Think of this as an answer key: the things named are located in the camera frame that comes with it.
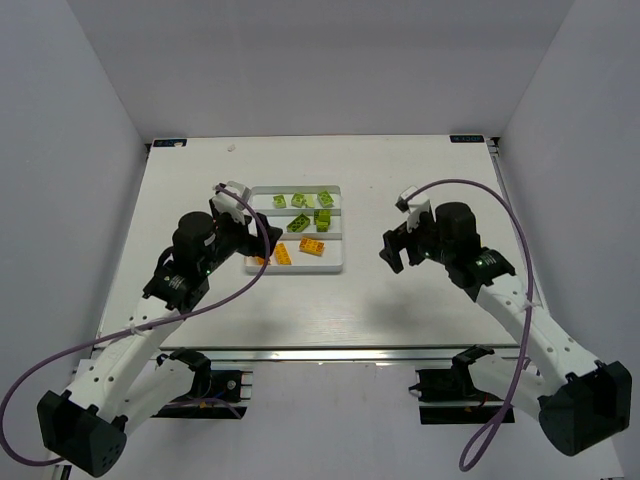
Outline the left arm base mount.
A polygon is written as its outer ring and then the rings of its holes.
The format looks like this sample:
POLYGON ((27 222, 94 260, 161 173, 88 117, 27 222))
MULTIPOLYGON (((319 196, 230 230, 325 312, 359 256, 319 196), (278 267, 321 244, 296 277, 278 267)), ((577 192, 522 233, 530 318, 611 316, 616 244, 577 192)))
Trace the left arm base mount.
POLYGON ((168 361, 184 363, 194 374, 191 389, 165 405, 155 418, 241 420, 247 410, 243 403, 251 398, 250 371, 216 368, 203 353, 181 348, 171 354, 162 353, 156 366, 168 361))

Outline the lime square lego brick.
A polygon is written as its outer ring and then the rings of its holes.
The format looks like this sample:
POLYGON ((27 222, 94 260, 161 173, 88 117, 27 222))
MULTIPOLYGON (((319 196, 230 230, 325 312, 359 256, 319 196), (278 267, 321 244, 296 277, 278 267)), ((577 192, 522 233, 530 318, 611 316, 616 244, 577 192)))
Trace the lime square lego brick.
POLYGON ((331 211, 328 209, 319 209, 314 211, 314 225, 316 231, 325 233, 329 231, 331 226, 331 211))

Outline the lime lego brick hidden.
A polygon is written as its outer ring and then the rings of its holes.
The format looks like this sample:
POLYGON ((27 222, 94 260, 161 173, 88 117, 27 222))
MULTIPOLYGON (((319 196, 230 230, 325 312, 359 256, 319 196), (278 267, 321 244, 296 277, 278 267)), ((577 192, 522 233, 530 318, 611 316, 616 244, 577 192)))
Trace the lime lego brick hidden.
POLYGON ((331 208, 334 205, 333 197, 326 190, 317 193, 317 200, 322 208, 331 208))

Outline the yellow lego brick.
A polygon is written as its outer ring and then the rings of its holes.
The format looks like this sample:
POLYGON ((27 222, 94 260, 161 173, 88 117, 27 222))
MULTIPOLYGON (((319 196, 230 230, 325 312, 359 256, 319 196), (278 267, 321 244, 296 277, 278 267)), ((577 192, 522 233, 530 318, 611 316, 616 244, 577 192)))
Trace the yellow lego brick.
POLYGON ((275 246, 274 256, 279 265, 290 266, 292 264, 291 257, 284 243, 278 243, 275 246))

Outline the lime round-stud lego brick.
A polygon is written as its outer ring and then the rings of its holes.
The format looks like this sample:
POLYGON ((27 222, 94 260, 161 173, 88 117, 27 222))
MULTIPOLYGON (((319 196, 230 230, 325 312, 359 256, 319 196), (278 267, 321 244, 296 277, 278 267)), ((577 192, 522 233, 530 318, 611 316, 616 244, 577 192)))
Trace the lime round-stud lego brick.
POLYGON ((283 195, 275 195, 272 203, 276 209, 283 209, 287 207, 286 198, 283 195))

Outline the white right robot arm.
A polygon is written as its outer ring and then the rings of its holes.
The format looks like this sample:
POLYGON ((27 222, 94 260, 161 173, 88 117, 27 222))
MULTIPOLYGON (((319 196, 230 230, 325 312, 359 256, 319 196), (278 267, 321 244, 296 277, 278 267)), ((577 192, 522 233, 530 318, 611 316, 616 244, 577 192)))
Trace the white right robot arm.
POLYGON ((482 246, 469 206, 400 199, 407 220, 383 236, 381 258, 399 273, 400 257, 442 265, 451 282, 496 319, 533 361, 535 372, 520 376, 511 404, 537 420, 561 453, 575 456, 626 430, 630 423, 632 376, 618 362, 606 364, 579 345, 542 307, 526 297, 513 265, 482 246))

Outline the orange lego brick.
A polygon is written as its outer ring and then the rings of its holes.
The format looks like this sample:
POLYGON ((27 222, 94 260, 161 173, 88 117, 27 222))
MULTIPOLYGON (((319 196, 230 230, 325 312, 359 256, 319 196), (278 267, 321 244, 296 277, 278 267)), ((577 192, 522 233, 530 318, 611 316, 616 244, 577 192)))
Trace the orange lego brick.
POLYGON ((309 238, 302 237, 299 243, 299 251, 305 254, 313 255, 313 256, 322 256, 325 250, 325 243, 309 238))

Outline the lime long lego brick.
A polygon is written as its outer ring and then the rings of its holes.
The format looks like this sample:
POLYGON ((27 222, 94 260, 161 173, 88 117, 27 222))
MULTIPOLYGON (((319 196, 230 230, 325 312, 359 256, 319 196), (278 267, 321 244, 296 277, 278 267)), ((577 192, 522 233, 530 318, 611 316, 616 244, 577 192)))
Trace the lime long lego brick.
POLYGON ((304 213, 296 216, 287 225, 287 231, 289 233, 301 233, 311 224, 311 219, 304 213))

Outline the lime small lego brick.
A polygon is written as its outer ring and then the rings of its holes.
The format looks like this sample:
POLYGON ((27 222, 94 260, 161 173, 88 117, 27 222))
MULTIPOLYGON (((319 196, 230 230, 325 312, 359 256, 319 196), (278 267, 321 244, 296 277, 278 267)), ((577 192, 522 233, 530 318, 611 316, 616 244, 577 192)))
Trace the lime small lego brick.
POLYGON ((306 206, 306 197, 300 192, 296 192, 292 195, 291 205, 296 208, 304 208, 306 206))

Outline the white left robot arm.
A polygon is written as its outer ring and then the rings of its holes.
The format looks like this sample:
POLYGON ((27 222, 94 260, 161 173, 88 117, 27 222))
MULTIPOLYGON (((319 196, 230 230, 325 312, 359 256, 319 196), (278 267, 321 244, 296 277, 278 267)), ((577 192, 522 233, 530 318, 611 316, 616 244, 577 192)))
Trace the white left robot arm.
POLYGON ((211 388, 211 362, 186 348, 163 356, 146 379, 139 374, 161 344, 195 310, 209 290, 208 277, 230 256, 267 258, 283 234, 258 217, 228 213, 183 215, 172 244, 159 256, 126 337, 112 340, 95 363, 66 387, 47 392, 37 405, 44 446, 94 478, 105 475, 127 439, 175 399, 199 400, 211 388))

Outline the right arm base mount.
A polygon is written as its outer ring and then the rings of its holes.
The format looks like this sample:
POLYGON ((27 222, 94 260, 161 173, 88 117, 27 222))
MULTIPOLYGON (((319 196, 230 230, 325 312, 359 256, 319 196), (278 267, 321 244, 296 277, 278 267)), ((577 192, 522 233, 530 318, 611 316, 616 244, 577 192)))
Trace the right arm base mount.
POLYGON ((417 382, 408 388, 419 402, 422 425, 482 425, 502 407, 502 399, 478 390, 468 367, 495 350, 475 345, 454 356, 448 368, 416 371, 417 382))

